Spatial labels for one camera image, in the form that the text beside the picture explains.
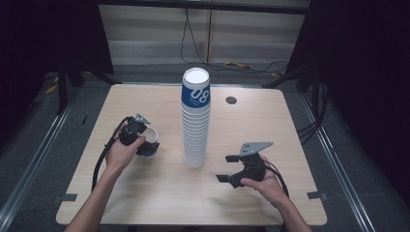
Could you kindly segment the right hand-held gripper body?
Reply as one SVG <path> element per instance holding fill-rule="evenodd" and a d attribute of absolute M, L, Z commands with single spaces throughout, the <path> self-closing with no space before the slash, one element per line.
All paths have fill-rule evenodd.
<path fill-rule="evenodd" d="M 266 166 L 259 152 L 272 145 L 273 142 L 247 142 L 242 145 L 239 153 L 235 156 L 239 157 L 239 161 L 243 164 L 244 169 L 229 176 L 229 182 L 233 188 L 242 186 L 242 178 L 249 178 L 254 181 L 262 181 L 264 179 Z"/>

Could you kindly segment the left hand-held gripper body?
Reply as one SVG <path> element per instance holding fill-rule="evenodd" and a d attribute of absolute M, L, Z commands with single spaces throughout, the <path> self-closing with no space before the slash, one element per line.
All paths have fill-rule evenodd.
<path fill-rule="evenodd" d="M 127 118 L 127 125 L 121 129 L 119 139 L 122 144 L 129 146 L 146 131 L 150 121 L 137 113 L 135 116 Z"/>

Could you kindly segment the blue banded single cup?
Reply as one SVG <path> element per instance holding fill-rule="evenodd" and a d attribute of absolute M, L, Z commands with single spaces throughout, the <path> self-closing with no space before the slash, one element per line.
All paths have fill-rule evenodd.
<path fill-rule="evenodd" d="M 147 128 L 145 130 L 145 132 L 143 132 L 143 135 L 146 137 L 145 141 L 148 141 L 148 142 L 151 142 L 151 143 L 158 142 L 158 133 L 153 128 Z"/>

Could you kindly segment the stack of paper cups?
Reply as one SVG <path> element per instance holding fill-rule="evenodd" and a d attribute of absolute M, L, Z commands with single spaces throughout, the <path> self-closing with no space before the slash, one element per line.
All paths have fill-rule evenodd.
<path fill-rule="evenodd" d="M 184 161 L 200 167 L 207 157 L 211 114 L 210 76 L 202 68 L 191 68 L 183 75 L 181 115 Z"/>

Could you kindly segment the person's right hand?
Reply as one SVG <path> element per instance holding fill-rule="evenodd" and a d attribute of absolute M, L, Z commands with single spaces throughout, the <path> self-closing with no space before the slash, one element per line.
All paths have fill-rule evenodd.
<path fill-rule="evenodd" d="M 242 178 L 241 184 L 257 190 L 266 200 L 268 200 L 275 208 L 281 210 L 289 202 L 289 197 L 279 183 L 277 175 L 271 170 L 271 165 L 266 157 L 261 157 L 267 167 L 264 179 L 262 181 L 254 181 L 249 178 Z"/>

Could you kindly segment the person's left hand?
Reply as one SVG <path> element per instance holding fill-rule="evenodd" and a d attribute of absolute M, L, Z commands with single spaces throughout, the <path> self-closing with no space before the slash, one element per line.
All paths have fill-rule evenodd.
<path fill-rule="evenodd" d="M 131 145 L 124 145 L 120 141 L 119 134 L 120 132 L 117 131 L 114 135 L 114 142 L 108 149 L 105 157 L 106 167 L 104 173 L 120 175 L 132 161 L 137 149 L 146 141 L 146 137 L 141 135 Z"/>

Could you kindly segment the black metal stand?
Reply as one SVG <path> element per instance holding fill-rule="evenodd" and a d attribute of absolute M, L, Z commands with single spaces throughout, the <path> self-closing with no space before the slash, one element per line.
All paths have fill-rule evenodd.
<path fill-rule="evenodd" d="M 277 80 L 263 84 L 262 87 L 266 89 L 277 88 L 280 84 L 288 80 L 297 79 L 296 89 L 299 93 L 306 93 L 308 88 L 312 89 L 312 105 L 317 108 L 319 105 L 319 69 L 314 65 L 302 65 L 300 68 L 296 68 L 293 71 L 286 71 Z"/>
<path fill-rule="evenodd" d="M 121 84 L 121 81 L 109 77 L 104 72 L 98 71 L 96 68 L 81 60 L 62 59 L 58 64 L 58 115 L 60 115 L 68 106 L 67 80 L 70 81 L 73 87 L 82 87 L 85 82 L 84 77 L 81 74 L 82 72 L 89 72 L 109 85 Z"/>

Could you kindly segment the dark curtain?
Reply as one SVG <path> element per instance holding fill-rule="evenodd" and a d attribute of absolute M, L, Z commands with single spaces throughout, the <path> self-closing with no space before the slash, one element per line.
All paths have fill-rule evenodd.
<path fill-rule="evenodd" d="M 0 146 L 59 67 L 113 72 L 98 0 L 0 0 Z"/>
<path fill-rule="evenodd" d="M 325 82 L 410 207 L 410 0 L 310 0 L 288 69 Z"/>

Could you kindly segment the black overhead bar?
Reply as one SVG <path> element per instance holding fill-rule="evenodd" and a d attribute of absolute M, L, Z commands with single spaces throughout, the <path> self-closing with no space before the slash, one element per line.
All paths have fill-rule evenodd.
<path fill-rule="evenodd" d="M 97 0 L 102 5 L 306 15 L 309 8 L 181 0 Z"/>

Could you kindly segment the metal floor rail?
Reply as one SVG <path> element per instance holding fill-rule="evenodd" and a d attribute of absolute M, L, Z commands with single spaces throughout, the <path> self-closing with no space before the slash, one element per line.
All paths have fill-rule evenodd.
<path fill-rule="evenodd" d="M 366 207 L 364 206 L 362 200 L 360 199 L 358 193 L 352 185 L 344 166 L 342 165 L 337 151 L 329 138 L 325 128 L 320 126 L 318 119 L 313 113 L 312 103 L 306 94 L 301 95 L 304 108 L 311 122 L 314 124 L 314 131 L 318 136 L 318 139 L 326 153 L 331 167 L 333 168 L 340 187 L 345 195 L 345 198 L 352 210 L 353 215 L 356 218 L 362 232 L 376 232 L 375 227 L 367 213 Z"/>
<path fill-rule="evenodd" d="M 31 188 L 32 183 L 36 179 L 59 131 L 64 126 L 74 101 L 75 97 L 68 101 L 66 105 L 59 110 L 45 136 L 39 136 L 37 133 L 30 135 L 29 140 L 38 137 L 42 140 L 42 143 L 35 150 L 29 150 L 28 147 L 26 147 L 23 152 L 23 155 L 31 155 L 30 162 L 16 182 L 13 190 L 8 195 L 8 198 L 0 207 L 0 231 L 6 231 L 12 223 L 16 212 L 26 197 L 29 188 Z"/>

